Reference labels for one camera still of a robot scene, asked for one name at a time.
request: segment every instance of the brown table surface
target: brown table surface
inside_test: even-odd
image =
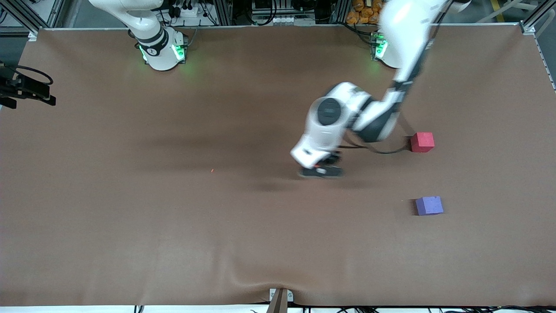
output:
[[[333,84],[390,84],[353,33],[200,30],[187,64],[141,61],[124,31],[26,46],[58,105],[0,114],[1,305],[238,304],[277,286],[305,305],[556,305],[556,95],[519,27],[442,27],[403,107],[437,147],[347,151],[337,180],[299,178],[289,151]],[[445,213],[416,216],[429,195]]]

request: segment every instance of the floor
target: floor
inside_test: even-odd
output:
[[[95,8],[88,0],[74,0],[73,12],[64,22],[65,27],[77,28],[116,28],[124,27],[123,23],[110,14]],[[473,0],[469,7],[458,14],[448,14],[445,23],[474,23],[493,12],[493,3],[502,5],[504,0]],[[503,14],[503,21],[517,22],[527,16],[527,12],[512,8]],[[0,60],[6,63],[17,63],[25,46],[26,38],[0,37]],[[548,69],[556,73],[556,21],[551,23],[538,38]]]

